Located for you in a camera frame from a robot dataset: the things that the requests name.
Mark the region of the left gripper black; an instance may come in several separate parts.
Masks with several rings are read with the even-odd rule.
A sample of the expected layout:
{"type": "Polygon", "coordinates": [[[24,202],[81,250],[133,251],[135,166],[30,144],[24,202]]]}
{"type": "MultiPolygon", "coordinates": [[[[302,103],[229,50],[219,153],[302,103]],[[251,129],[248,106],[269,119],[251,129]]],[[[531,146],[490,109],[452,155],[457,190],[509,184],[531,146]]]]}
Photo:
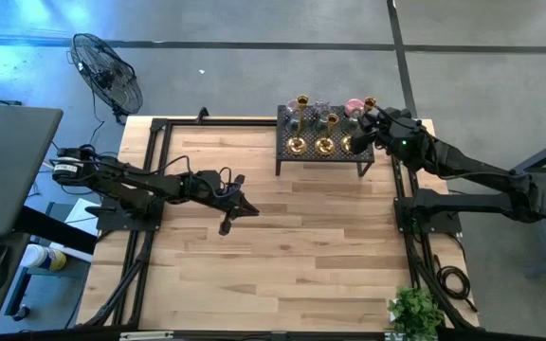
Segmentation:
{"type": "Polygon", "coordinates": [[[226,236],[232,227],[234,211],[237,217],[259,216],[260,210],[252,205],[241,191],[245,177],[237,175],[232,181],[223,183],[217,170],[201,170],[190,175],[190,199],[204,206],[227,211],[220,223],[218,233],[226,236]]]}

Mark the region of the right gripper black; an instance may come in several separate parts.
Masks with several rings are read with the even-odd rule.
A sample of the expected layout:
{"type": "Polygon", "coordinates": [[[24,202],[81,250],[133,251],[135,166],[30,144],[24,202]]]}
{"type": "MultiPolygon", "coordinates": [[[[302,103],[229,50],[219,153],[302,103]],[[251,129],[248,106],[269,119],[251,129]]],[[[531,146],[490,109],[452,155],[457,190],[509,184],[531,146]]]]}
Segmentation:
{"type": "Polygon", "coordinates": [[[423,126],[409,109],[378,108],[376,114],[358,118],[362,131],[350,139],[350,152],[365,152],[375,142],[397,159],[420,159],[423,154],[423,126]]]}

